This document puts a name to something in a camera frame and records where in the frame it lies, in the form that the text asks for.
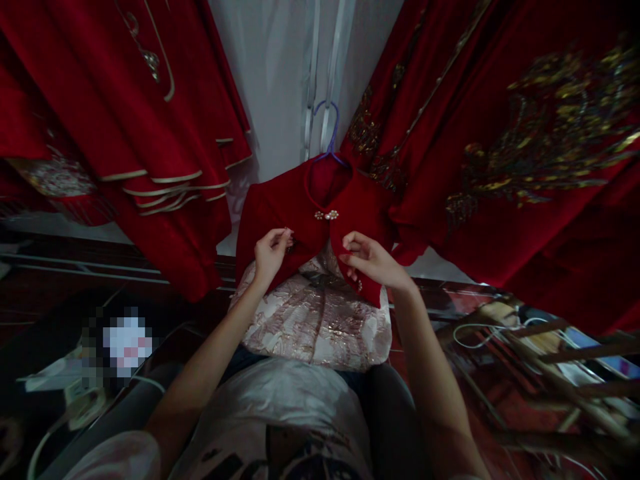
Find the red robe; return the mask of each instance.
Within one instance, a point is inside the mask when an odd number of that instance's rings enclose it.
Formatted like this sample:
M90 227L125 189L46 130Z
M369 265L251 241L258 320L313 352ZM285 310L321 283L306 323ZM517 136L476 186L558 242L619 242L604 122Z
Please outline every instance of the red robe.
M264 183L252 185L245 200L236 250L236 282L254 260L255 243L269 230L293 230L294 245L269 290L297 272L331 240L336 255L348 253L342 238L354 230L373 238L387 250L394 240L388 210L390 192L330 157L304 162ZM334 219L326 219L331 212ZM359 281L348 278L347 266L340 262L342 275L362 297L380 308L380 284L360 273Z
M640 326L640 62L625 7L404 3L341 151L397 192L413 258L432 246L592 333Z
M218 287L226 169L251 151L206 0L8 1L0 28L125 234L188 300Z

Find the hand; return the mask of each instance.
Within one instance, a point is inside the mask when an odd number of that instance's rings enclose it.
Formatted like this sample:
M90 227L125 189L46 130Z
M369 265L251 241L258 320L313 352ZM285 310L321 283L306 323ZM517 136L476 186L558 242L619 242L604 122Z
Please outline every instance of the hand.
M349 266L347 276L358 280L358 271L370 279L392 289L405 290L415 286L409 274L376 240L353 231L342 239L344 248L351 252L339 256Z
M293 245L288 228L273 229L255 244L255 277L254 282L268 287L275 274L280 270L282 260L288 247Z

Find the red jacket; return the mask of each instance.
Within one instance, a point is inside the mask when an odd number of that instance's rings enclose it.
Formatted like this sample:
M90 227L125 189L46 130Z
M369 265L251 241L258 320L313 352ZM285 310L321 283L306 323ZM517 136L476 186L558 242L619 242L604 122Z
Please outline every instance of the red jacket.
M272 180L252 185L238 234L236 282L240 282L248 264L254 260L255 243L274 228L292 229L294 245L285 255L269 290L316 256L328 239L336 255L348 253L342 246L342 238L354 230L391 250L395 232L387 214L391 199L391 192L380 184L354 167L340 166L330 157L318 163L308 160ZM339 263L348 284L379 308L380 284L360 273L360 288L358 282L347 277L347 266Z

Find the gray pants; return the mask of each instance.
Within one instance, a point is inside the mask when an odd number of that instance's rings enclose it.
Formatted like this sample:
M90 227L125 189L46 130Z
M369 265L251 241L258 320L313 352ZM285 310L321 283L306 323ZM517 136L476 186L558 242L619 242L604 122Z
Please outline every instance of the gray pants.
M180 372L176 364L161 365L149 378L167 388ZM373 476L376 479L428 479L427 450L411 393L390 365L378 365L366 374L363 410L371 437ZM155 386L138 382L128 395L88 431L70 444L39 477L59 480L94 447L118 433L144 428L162 398Z

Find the purple hanger hook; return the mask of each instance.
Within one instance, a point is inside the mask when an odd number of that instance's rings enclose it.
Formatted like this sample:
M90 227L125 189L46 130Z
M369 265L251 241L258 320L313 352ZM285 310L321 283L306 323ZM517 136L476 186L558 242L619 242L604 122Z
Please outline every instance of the purple hanger hook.
M318 113L318 110L320 110L320 107L322 106L322 104L326 103L326 100L322 100L322 102L318 103L318 105L316 105L315 110L313 111L313 115L315 116ZM329 146L327 147L327 151L325 152L324 155L321 155L320 157L316 158L316 160L314 161L318 161L318 160L322 160L323 158L328 157L329 155L332 156L340 165L344 166L344 167L348 167L349 165L344 162L343 160L341 160L340 158L338 158L338 156L336 156L335 154L335 136L338 132L338 122L340 121L340 111L338 110L338 106L334 103L331 102L333 108L335 108L335 124L333 125L333 134L331 136L331 140L329 142Z

